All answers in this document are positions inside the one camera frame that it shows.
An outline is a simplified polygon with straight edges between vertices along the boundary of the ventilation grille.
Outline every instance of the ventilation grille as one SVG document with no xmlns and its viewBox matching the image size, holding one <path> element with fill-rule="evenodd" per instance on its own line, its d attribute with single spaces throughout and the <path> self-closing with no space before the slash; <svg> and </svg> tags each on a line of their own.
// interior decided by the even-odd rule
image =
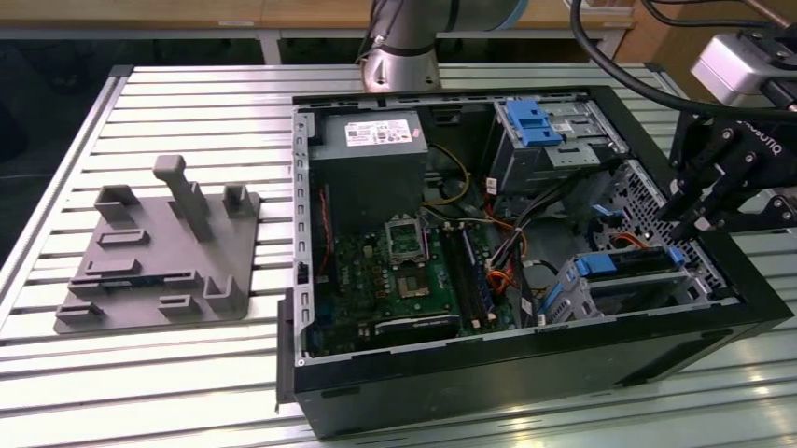
<svg viewBox="0 0 797 448">
<path fill-rule="evenodd" d="M 560 317 L 560 314 L 562 313 L 562 311 L 568 309 L 569 304 L 570 304 L 569 301 L 564 301 L 562 303 L 560 303 L 560 306 L 557 306 L 556 310 L 553 310 L 553 313 L 550 314 L 552 322 L 557 321 L 557 317 Z"/>
<path fill-rule="evenodd" d="M 679 247 L 684 251 L 684 254 L 687 254 L 687 260 L 697 262 L 701 268 L 707 268 L 700 271 L 705 272 L 701 275 L 701 279 L 709 288 L 717 289 L 724 287 L 724 282 L 708 269 L 707 263 L 709 261 L 697 251 L 696 244 L 687 242 L 676 243 L 670 238 L 670 230 L 674 225 L 656 219 L 660 207 L 637 173 L 633 170 L 628 170 L 622 178 L 625 182 L 620 182 L 617 185 L 616 194 L 609 201 L 616 209 L 622 207 L 622 211 L 625 212 L 621 231 L 633 233 L 656 245 Z"/>
</svg>

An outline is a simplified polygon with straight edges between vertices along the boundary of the aluminum slotted table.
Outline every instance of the aluminum slotted table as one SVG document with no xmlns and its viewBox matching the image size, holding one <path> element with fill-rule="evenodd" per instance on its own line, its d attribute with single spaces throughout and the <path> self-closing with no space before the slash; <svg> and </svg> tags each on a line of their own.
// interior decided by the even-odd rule
<svg viewBox="0 0 797 448">
<path fill-rule="evenodd" d="M 679 93 L 662 73 L 628 68 Z M 277 302 L 293 248 L 290 96 L 359 91 L 359 71 L 350 65 L 139 67 L 112 75 L 0 272 L 0 446 L 796 442 L 795 319 L 665 382 L 315 441 L 299 407 L 275 411 Z M 670 146 L 677 112 L 621 88 L 594 66 L 445 65 L 442 78 L 452 89 L 612 85 L 658 145 Z M 186 158 L 187 176 L 206 193 L 245 182 L 263 198 L 250 315 L 210 327 L 60 336 L 54 313 L 98 221 L 98 190 L 126 183 L 139 196 L 166 194 L 150 168 L 170 152 Z M 797 239 L 785 232 L 737 242 L 797 311 Z"/>
</svg>

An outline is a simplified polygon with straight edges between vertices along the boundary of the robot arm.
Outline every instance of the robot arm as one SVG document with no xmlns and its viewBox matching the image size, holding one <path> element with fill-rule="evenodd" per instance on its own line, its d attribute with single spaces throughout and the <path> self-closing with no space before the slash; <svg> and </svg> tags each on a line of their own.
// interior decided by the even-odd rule
<svg viewBox="0 0 797 448">
<path fill-rule="evenodd" d="M 374 0 L 362 78 L 367 91 L 440 89 L 437 33 L 512 27 L 529 0 Z"/>
<path fill-rule="evenodd" d="M 528 2 L 374 0 L 374 45 L 362 67 L 366 90 L 438 89 L 437 33 L 509 28 Z M 589 41 L 581 26 L 582 0 L 572 0 L 573 33 L 598 66 L 640 95 L 683 111 L 670 154 L 677 178 L 658 211 L 660 219 L 679 223 L 677 240 L 717 229 L 797 227 L 797 197 L 788 192 L 797 186 L 797 115 L 791 115 L 797 113 L 797 24 L 761 0 L 743 2 L 769 20 L 771 28 L 717 35 L 693 68 L 721 106 L 674 97 L 625 73 Z M 740 212 L 763 189 L 785 190 L 761 213 Z"/>
<path fill-rule="evenodd" d="M 797 112 L 797 30 L 780 17 L 775 23 L 780 29 L 717 35 L 693 74 L 725 105 Z M 658 218 L 679 222 L 676 239 L 797 227 L 797 197 L 788 191 L 797 184 L 796 125 L 683 113 L 670 163 L 677 178 Z M 763 189 L 776 189 L 764 210 L 740 212 Z"/>
</svg>

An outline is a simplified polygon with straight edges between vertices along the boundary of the black cable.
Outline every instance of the black cable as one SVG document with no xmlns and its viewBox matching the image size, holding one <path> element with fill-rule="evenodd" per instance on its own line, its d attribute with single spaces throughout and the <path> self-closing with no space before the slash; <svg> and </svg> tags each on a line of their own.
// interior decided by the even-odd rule
<svg viewBox="0 0 797 448">
<path fill-rule="evenodd" d="M 598 217 L 593 217 L 586 224 L 586 244 L 589 245 L 589 250 L 593 252 L 598 252 L 598 243 L 596 242 L 596 230 L 601 228 L 601 219 Z"/>
<path fill-rule="evenodd" d="M 532 219 L 537 215 L 537 213 L 544 212 L 552 204 L 557 203 L 562 200 L 562 198 L 568 195 L 570 190 L 576 188 L 578 183 L 594 175 L 601 171 L 610 170 L 616 168 L 621 164 L 621 159 L 614 159 L 612 161 L 605 161 L 601 165 L 593 168 L 582 168 L 576 173 L 573 173 L 562 182 L 554 185 L 552 188 L 546 190 L 529 204 L 524 213 L 514 221 L 514 228 L 524 229 Z M 506 243 L 501 246 L 501 248 L 496 251 L 493 255 L 493 268 L 501 269 L 509 261 L 510 251 L 513 250 L 514 246 L 518 245 L 521 242 L 521 232 L 516 231 L 512 234 L 510 239 Z"/>
<path fill-rule="evenodd" d="M 728 107 L 724 105 L 712 105 L 699 101 L 687 100 L 674 96 L 660 89 L 653 88 L 642 81 L 636 79 L 622 68 L 602 54 L 596 47 L 582 26 L 582 0 L 572 0 L 570 6 L 570 30 L 576 36 L 576 41 L 584 51 L 593 59 L 600 68 L 634 93 L 648 98 L 654 103 L 666 105 L 674 110 L 689 112 L 712 117 L 721 116 L 729 119 L 759 120 L 797 123 L 797 114 L 781 110 L 757 109 L 749 107 Z"/>
<path fill-rule="evenodd" d="M 534 266 L 545 266 L 550 273 L 553 273 L 554 275 L 560 275 L 560 270 L 553 264 L 550 264 L 550 262 L 545 261 L 544 259 L 537 259 L 536 261 L 533 261 L 533 263 Z"/>
<path fill-rule="evenodd" d="M 680 28 L 704 28 L 711 26 L 732 26 L 739 28 L 769 28 L 771 24 L 765 21 L 680 21 L 670 19 L 665 16 L 661 11 L 654 7 L 652 0 L 640 0 L 645 9 L 654 17 L 657 21 L 665 25 L 676 26 Z"/>
<path fill-rule="evenodd" d="M 377 26 L 377 22 L 374 21 L 374 19 L 382 12 L 382 9 L 385 8 L 386 3 L 387 3 L 387 0 L 371 0 L 371 12 L 370 12 L 369 26 L 365 29 L 365 37 L 362 38 L 361 48 L 358 49 L 358 59 L 355 60 L 355 63 L 358 63 L 358 61 L 362 59 L 362 57 L 365 57 L 365 55 L 367 54 L 367 51 L 365 51 L 365 46 L 366 46 L 369 40 L 371 39 L 371 33 L 374 32 L 374 27 Z"/>
<path fill-rule="evenodd" d="M 448 214 L 446 212 L 441 212 L 440 208 L 436 208 L 432 205 L 422 205 L 421 208 L 426 208 L 428 210 L 432 210 L 434 213 L 437 213 L 438 215 L 441 215 L 446 219 L 450 219 L 452 221 L 457 221 L 457 220 L 460 220 L 464 217 L 472 217 L 468 214 L 464 217 L 456 217 L 456 216 Z"/>
<path fill-rule="evenodd" d="M 528 315 L 526 319 L 524 319 L 521 325 L 521 328 L 526 328 L 528 326 L 537 326 L 537 309 L 540 308 L 540 303 L 537 301 L 537 297 L 534 296 L 532 286 L 529 285 L 529 280 L 526 280 L 526 275 L 524 274 L 524 261 L 521 260 L 521 257 L 521 248 L 518 247 L 512 256 L 512 271 L 514 273 L 518 286 L 521 287 L 521 301 L 526 299 L 532 304 L 532 313 Z"/>
</svg>

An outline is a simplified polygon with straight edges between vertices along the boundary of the cable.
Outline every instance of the cable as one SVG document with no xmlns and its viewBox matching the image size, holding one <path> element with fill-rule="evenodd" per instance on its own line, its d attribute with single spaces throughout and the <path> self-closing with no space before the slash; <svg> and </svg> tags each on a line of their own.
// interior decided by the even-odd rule
<svg viewBox="0 0 797 448">
<path fill-rule="evenodd" d="M 767 21 L 679 21 L 665 16 L 661 11 L 654 7 L 652 0 L 640 0 L 645 9 L 654 17 L 657 21 L 665 25 L 676 26 L 680 28 L 704 28 L 711 26 L 732 26 L 741 28 L 769 28 L 771 24 Z"/>
<path fill-rule="evenodd" d="M 371 33 L 374 32 L 374 27 L 377 26 L 374 19 L 382 12 L 382 9 L 385 8 L 386 4 L 387 4 L 387 0 L 371 0 L 371 12 L 370 12 L 369 26 L 365 29 L 365 37 L 362 38 L 361 48 L 358 49 L 358 57 L 357 57 L 354 63 L 358 63 L 361 61 L 361 59 L 365 58 L 369 55 L 369 53 L 371 52 L 371 49 L 369 51 L 365 50 L 365 46 L 367 44 L 369 39 L 371 38 Z"/>
<path fill-rule="evenodd" d="M 436 143 L 430 143 L 429 147 L 436 148 L 446 156 L 449 156 L 449 158 L 457 163 L 457 165 L 460 165 L 460 169 L 462 170 L 462 174 L 465 175 L 465 187 L 462 187 L 462 191 L 460 191 L 460 194 L 457 194 L 456 196 L 453 196 L 449 199 L 442 199 L 440 201 L 425 201 L 421 203 L 422 205 L 444 205 L 446 203 L 453 203 L 454 201 L 460 201 L 460 199 L 462 199 L 462 197 L 465 196 L 465 193 L 469 192 L 469 188 L 472 187 L 472 174 L 469 173 L 469 170 L 465 167 L 465 163 L 462 163 L 462 161 L 457 158 L 457 156 L 449 149 L 446 149 L 445 147 L 442 147 L 441 145 L 438 145 Z"/>
<path fill-rule="evenodd" d="M 329 229 L 329 217 L 326 216 L 326 194 L 325 191 L 321 190 L 319 196 L 322 197 L 322 219 L 325 220 L 325 239 L 326 239 L 326 251 L 325 251 L 325 260 L 322 261 L 322 266 L 319 267 L 319 275 L 325 273 L 326 262 L 329 261 L 329 255 L 333 252 L 333 240 L 331 240 L 331 231 Z"/>
<path fill-rule="evenodd" d="M 576 41 L 600 68 L 626 88 L 634 91 L 634 93 L 644 96 L 654 103 L 666 105 L 674 110 L 699 115 L 723 116 L 729 119 L 797 123 L 797 114 L 793 112 L 700 103 L 699 101 L 687 100 L 679 96 L 670 95 L 636 79 L 625 70 L 622 70 L 614 61 L 602 54 L 601 50 L 589 39 L 582 26 L 582 1 L 584 0 L 573 0 L 570 6 L 570 29 L 576 36 Z"/>
<path fill-rule="evenodd" d="M 550 273 L 553 273 L 554 275 L 560 275 L 560 270 L 557 269 L 557 267 L 553 264 L 550 264 L 550 262 L 545 261 L 544 259 L 533 259 L 529 263 L 530 263 L 529 266 L 544 266 L 548 268 Z"/>
<path fill-rule="evenodd" d="M 637 238 L 632 233 L 620 233 L 617 235 L 614 235 L 614 237 L 612 238 L 612 240 L 624 240 L 628 243 L 630 243 L 632 245 L 634 245 L 637 248 L 644 249 L 646 247 L 649 247 L 649 245 L 646 243 L 644 243 L 641 241 L 640 238 Z"/>
<path fill-rule="evenodd" d="M 488 216 L 488 219 L 490 221 L 493 221 L 496 224 L 498 224 L 501 227 L 504 227 L 509 231 L 514 230 L 514 227 L 512 226 L 512 224 L 509 224 L 509 222 L 504 222 L 501 219 L 498 219 L 497 217 L 494 217 L 490 214 L 490 212 L 485 211 L 485 215 Z M 521 255 L 521 258 L 525 259 L 526 255 L 529 254 L 529 238 L 526 238 L 526 233 L 525 232 L 521 233 L 521 238 L 522 238 L 522 241 L 524 241 L 524 253 Z"/>
<path fill-rule="evenodd" d="M 542 194 L 540 194 L 537 198 L 534 198 L 534 200 L 526 207 L 526 210 L 524 210 L 524 213 L 521 213 L 521 216 L 514 221 L 516 234 L 501 245 L 501 247 L 496 251 L 496 254 L 493 255 L 492 266 L 494 268 L 501 268 L 508 263 L 512 248 L 514 247 L 514 245 L 518 244 L 520 241 L 518 233 L 524 233 L 522 229 L 532 222 L 534 215 L 545 211 L 553 203 L 560 201 L 562 197 L 569 193 L 569 191 L 573 188 L 576 188 L 582 179 L 586 179 L 588 177 L 590 177 L 596 173 L 600 173 L 601 171 L 614 168 L 620 163 L 621 160 L 614 159 L 612 161 L 604 162 L 597 167 L 582 168 L 576 173 L 573 173 L 562 182 L 560 182 L 557 185 L 550 187 Z"/>
<path fill-rule="evenodd" d="M 442 214 L 440 212 L 440 210 L 434 209 L 429 205 L 424 205 L 424 209 L 426 209 L 426 211 L 429 212 L 429 214 L 432 216 L 434 216 L 437 219 L 440 219 L 442 221 L 472 221 L 472 222 L 484 222 L 488 224 L 493 223 L 493 221 L 490 221 L 489 219 L 481 219 L 478 217 L 449 217 L 445 214 Z"/>
<path fill-rule="evenodd" d="M 501 294 L 501 293 L 505 291 L 505 289 L 508 288 L 508 285 L 513 285 L 513 286 L 514 286 L 514 287 L 517 287 L 518 289 L 521 288 L 521 287 L 518 286 L 518 284 L 517 284 L 517 283 L 516 283 L 516 282 L 512 280 L 512 277 L 510 277 L 510 276 L 509 276 L 506 273 L 504 273 L 504 272 L 501 272 L 501 271 L 490 271 L 490 272 L 488 273 L 488 278 L 493 279 L 494 277 L 501 277 L 501 278 L 502 278 L 502 279 L 504 279 L 504 280 L 508 282 L 508 284 L 506 284 L 506 285 L 504 285 L 504 284 L 502 284 L 502 285 L 501 285 L 501 287 L 496 287 L 496 288 L 494 288 L 494 289 L 496 289 L 496 292 L 497 292 L 498 294 Z"/>
</svg>

